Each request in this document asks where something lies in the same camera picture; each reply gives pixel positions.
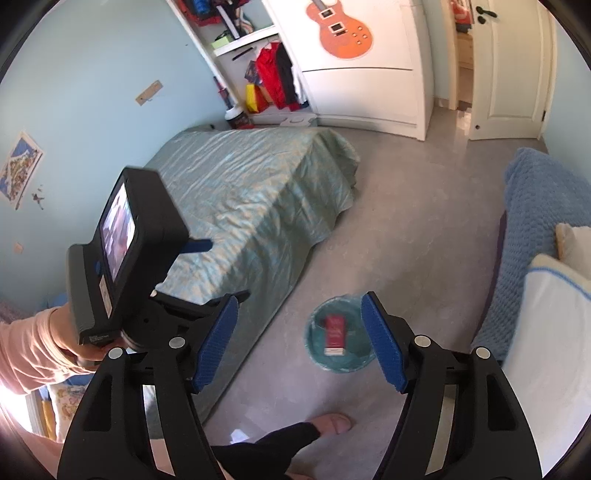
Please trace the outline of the person's pink sleeved left forearm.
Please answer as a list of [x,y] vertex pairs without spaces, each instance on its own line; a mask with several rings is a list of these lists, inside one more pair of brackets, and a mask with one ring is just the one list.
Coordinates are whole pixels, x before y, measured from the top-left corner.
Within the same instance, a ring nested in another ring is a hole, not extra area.
[[27,319],[1,323],[1,385],[12,393],[26,395],[44,385],[90,374],[56,344],[50,320],[57,311],[47,309]]

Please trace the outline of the person's left hand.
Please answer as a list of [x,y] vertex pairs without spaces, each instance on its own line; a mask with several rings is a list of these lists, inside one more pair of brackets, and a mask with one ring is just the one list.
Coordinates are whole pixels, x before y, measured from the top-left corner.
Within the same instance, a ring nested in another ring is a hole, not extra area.
[[124,350],[127,347],[121,337],[117,337],[103,346],[91,343],[81,344],[70,307],[67,304],[56,308],[49,315],[49,332],[57,348],[64,355],[73,358],[80,364],[86,362],[94,365],[96,362],[101,362],[111,349],[121,348]]

